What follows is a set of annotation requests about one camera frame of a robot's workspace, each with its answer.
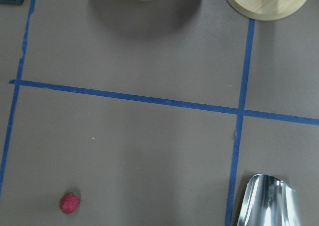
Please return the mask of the red strawberry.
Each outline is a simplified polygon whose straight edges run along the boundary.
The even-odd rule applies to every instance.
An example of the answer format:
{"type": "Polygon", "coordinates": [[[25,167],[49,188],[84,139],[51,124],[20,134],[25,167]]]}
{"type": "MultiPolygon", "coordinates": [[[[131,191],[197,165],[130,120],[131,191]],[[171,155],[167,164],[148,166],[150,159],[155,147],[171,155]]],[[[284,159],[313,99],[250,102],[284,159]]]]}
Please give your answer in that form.
{"type": "Polygon", "coordinates": [[[67,192],[60,199],[59,208],[64,214],[69,215],[77,211],[80,202],[81,199],[76,193],[67,192]]]}

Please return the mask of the wooden cup stand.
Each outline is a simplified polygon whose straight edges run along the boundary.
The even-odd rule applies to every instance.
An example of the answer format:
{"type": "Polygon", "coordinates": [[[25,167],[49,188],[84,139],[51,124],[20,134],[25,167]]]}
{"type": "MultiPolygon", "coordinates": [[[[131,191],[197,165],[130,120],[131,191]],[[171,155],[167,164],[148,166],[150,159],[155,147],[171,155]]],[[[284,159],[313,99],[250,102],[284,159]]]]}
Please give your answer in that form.
{"type": "Polygon", "coordinates": [[[273,21],[298,11],[307,0],[227,0],[237,12],[251,19],[273,21]]]}

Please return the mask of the metal ice scoop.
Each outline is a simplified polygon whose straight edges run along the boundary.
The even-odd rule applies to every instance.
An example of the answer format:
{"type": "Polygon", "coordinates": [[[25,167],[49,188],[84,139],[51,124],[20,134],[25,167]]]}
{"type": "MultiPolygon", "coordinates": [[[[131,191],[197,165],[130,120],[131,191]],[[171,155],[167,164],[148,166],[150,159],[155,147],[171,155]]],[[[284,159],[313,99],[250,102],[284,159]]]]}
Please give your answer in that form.
{"type": "Polygon", "coordinates": [[[256,174],[248,181],[238,226],[301,226],[298,195],[284,180],[256,174]]]}

